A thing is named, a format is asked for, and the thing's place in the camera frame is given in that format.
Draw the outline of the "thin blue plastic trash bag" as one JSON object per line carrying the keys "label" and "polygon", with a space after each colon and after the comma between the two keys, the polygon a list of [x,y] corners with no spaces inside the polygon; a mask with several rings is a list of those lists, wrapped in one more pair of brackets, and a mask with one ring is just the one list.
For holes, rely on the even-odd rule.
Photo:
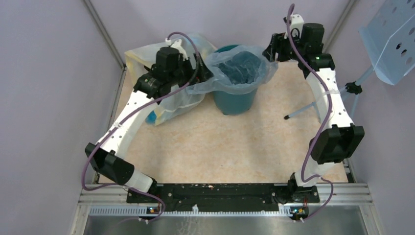
{"label": "thin blue plastic trash bag", "polygon": [[262,55],[264,48],[239,45],[229,51],[215,52],[205,59],[213,77],[205,82],[188,86],[188,94],[226,92],[247,94],[268,83],[278,69]]}

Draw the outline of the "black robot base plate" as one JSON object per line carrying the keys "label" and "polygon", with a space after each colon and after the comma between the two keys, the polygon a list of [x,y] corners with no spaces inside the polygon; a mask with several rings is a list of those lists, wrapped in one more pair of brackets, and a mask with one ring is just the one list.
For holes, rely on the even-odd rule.
{"label": "black robot base plate", "polygon": [[158,184],[149,193],[155,198],[128,190],[126,202],[160,206],[160,198],[166,212],[189,212],[194,206],[201,212],[273,212],[280,204],[320,202],[316,186],[293,183]]}

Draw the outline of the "teal plastic trash bin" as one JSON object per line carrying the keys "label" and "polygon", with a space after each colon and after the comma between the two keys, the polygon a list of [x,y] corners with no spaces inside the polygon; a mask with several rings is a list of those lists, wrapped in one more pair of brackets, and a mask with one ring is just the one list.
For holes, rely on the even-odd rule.
{"label": "teal plastic trash bin", "polygon": [[[260,60],[250,52],[243,51],[232,59],[218,64],[217,67],[226,75],[232,85],[251,84],[256,77],[256,69]],[[249,110],[253,104],[257,89],[247,94],[230,94],[214,91],[213,99],[216,106],[224,115],[238,115]]]}

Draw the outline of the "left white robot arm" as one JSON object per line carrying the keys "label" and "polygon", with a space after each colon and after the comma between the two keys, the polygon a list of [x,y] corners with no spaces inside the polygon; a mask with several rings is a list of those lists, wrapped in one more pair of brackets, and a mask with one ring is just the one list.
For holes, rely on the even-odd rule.
{"label": "left white robot arm", "polygon": [[156,53],[156,61],[141,75],[118,118],[105,136],[96,144],[88,143],[85,153],[92,168],[115,184],[138,190],[144,202],[152,202],[157,196],[156,180],[140,172],[125,160],[130,144],[147,116],[159,103],[188,85],[206,81],[212,73],[204,65],[199,52],[193,54],[196,65],[184,51],[174,47],[162,47]]}

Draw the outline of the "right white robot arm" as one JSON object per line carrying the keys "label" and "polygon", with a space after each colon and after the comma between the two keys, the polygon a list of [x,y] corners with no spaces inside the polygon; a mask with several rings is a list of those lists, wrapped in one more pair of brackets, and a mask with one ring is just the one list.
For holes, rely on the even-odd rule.
{"label": "right white robot arm", "polygon": [[286,33],[273,34],[263,51],[271,62],[298,62],[320,116],[321,126],[310,140],[303,165],[288,181],[287,196],[294,202],[313,195],[321,177],[335,164],[350,158],[365,135],[363,127],[356,126],[345,109],[336,81],[335,63],[330,54],[323,53],[323,35],[322,24],[290,20]]}

